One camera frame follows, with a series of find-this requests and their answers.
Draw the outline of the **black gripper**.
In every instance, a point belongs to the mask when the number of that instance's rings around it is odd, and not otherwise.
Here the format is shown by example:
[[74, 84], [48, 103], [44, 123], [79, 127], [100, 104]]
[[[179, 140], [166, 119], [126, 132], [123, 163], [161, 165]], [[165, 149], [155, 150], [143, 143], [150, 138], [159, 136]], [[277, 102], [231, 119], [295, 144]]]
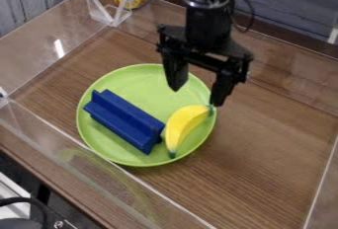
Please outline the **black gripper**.
[[234, 84], [247, 81], [253, 52], [231, 38], [211, 47], [194, 44], [185, 36], [183, 26], [161, 24], [158, 33], [158, 52], [163, 58], [170, 88], [177, 92], [185, 85], [189, 64], [202, 67], [217, 74], [210, 104], [221, 107], [231, 95]]

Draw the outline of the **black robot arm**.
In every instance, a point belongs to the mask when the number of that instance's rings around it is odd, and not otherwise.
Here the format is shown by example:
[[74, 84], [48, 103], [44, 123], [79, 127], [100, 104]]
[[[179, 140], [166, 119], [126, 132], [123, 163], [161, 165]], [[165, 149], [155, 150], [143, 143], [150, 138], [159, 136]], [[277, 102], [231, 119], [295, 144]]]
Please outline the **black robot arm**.
[[247, 81], [254, 53], [231, 38], [235, 27], [235, 0], [183, 0], [182, 26], [161, 24], [158, 52], [169, 86], [179, 90], [187, 81], [189, 66], [215, 73], [209, 104], [221, 107], [235, 86]]

